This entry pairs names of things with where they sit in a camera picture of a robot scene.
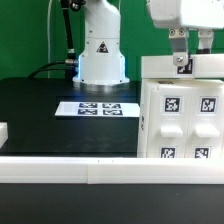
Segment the printed marker sheet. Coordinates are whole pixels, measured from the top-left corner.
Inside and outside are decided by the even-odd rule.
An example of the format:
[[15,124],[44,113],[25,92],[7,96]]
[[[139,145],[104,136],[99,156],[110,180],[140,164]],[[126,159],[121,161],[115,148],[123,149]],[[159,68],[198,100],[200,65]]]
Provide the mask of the printed marker sheet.
[[139,117],[137,103],[60,102],[55,116]]

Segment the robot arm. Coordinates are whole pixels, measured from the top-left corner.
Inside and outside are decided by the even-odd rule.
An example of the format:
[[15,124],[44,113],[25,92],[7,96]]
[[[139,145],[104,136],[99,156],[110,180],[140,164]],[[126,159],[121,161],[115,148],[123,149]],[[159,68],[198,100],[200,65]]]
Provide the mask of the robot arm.
[[155,27],[169,29],[175,66],[188,64],[190,29],[199,30],[199,52],[207,53],[212,30],[224,27],[223,0],[147,0],[147,9]]
[[65,26],[69,27],[66,28],[68,50],[73,48],[68,8],[76,12],[84,6],[85,49],[79,56],[74,86],[95,90],[128,83],[125,58],[119,49],[121,16],[117,8],[107,0],[61,0],[61,5]]

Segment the black tabletop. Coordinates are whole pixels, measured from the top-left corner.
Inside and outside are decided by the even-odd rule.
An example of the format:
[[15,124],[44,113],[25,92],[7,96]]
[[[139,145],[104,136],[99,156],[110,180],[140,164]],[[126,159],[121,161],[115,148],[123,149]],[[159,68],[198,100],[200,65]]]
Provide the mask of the black tabletop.
[[[0,82],[0,122],[9,139],[0,155],[135,157],[137,118],[54,116],[58,103],[139,102],[140,83],[102,94],[64,80]],[[0,184],[4,224],[223,224],[223,185]]]
[[108,93],[73,88],[63,79],[0,82],[0,122],[8,141],[0,155],[136,157],[138,118],[55,117],[60,101],[139,103],[140,82]]

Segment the green background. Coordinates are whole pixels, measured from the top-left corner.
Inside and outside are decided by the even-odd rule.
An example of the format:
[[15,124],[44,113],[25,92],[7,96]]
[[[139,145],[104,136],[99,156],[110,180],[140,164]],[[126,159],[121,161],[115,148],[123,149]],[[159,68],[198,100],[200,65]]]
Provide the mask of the green background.
[[[118,7],[119,0],[108,0]],[[24,77],[47,63],[48,0],[0,0],[0,79]],[[167,30],[153,27],[145,0],[121,0],[121,52],[126,58],[126,76],[140,80],[141,56],[171,54]],[[84,48],[84,13],[70,11],[77,53]],[[197,47],[197,33],[191,33],[191,52]],[[52,61],[66,58],[64,21],[58,0],[51,14]],[[224,32],[216,31],[214,53],[224,52]],[[53,77],[63,77],[56,72]]]

